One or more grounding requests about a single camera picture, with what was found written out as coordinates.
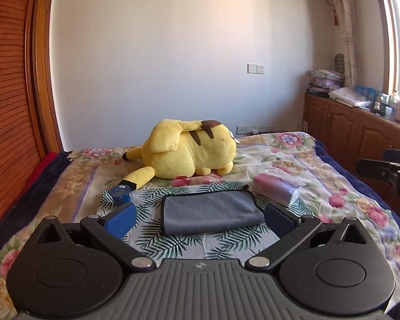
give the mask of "bed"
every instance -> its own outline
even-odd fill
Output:
[[[41,219],[57,216],[61,222],[78,222],[87,215],[112,210],[107,190],[142,166],[126,162],[128,148],[96,148],[59,153],[46,160],[39,177],[0,221],[0,320],[15,310],[6,291],[6,276],[20,249]],[[255,175],[277,167],[306,184],[290,211],[313,214],[323,222],[339,223],[358,217],[386,256],[396,276],[396,291],[389,308],[400,301],[400,218],[368,186],[339,166],[323,145],[302,132],[254,135],[240,139],[232,172],[166,180],[153,178],[133,194],[137,225],[123,238],[160,264],[163,258],[239,258],[242,263],[278,238],[263,225],[210,235],[160,235],[160,210],[166,194],[201,192],[215,187],[250,185]],[[257,195],[257,202],[267,199]]]

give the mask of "navy blue blanket edge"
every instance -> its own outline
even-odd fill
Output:
[[[68,152],[60,152],[42,171],[34,184],[0,220],[0,249],[11,237],[30,224],[37,215],[59,176],[71,160]]]
[[[344,176],[347,178],[347,180],[351,183],[354,189],[356,189],[358,192],[362,193],[363,195],[374,199],[378,204],[384,208],[384,209],[391,209],[388,204],[385,203],[384,200],[382,200],[378,194],[373,191],[371,188],[369,188],[365,183],[363,183],[361,180],[358,180],[355,176],[353,176],[350,172],[348,172],[344,167],[342,167],[339,163],[337,163],[335,160],[333,160],[329,154],[325,151],[324,145],[316,140],[316,154],[317,156],[322,159],[323,162],[328,163],[331,165],[340,175]],[[395,214],[392,211],[393,218],[400,227],[400,218],[398,217],[397,214]]]

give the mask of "gray towel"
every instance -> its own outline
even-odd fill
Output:
[[[223,232],[263,222],[253,194],[246,190],[166,196],[162,202],[162,234],[167,236]]]

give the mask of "wooden cabinet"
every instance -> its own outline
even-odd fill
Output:
[[[321,141],[342,167],[369,185],[400,216],[400,196],[387,182],[359,177],[359,159],[382,160],[388,148],[400,149],[400,124],[336,101],[305,96],[307,131]]]

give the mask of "yellow stuffed animal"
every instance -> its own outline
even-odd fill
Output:
[[[182,122],[165,119],[158,123],[144,145],[130,149],[123,159],[141,159],[145,167],[129,174],[121,184],[134,189],[154,176],[175,179],[219,175],[233,169],[236,142],[233,134],[217,120]]]

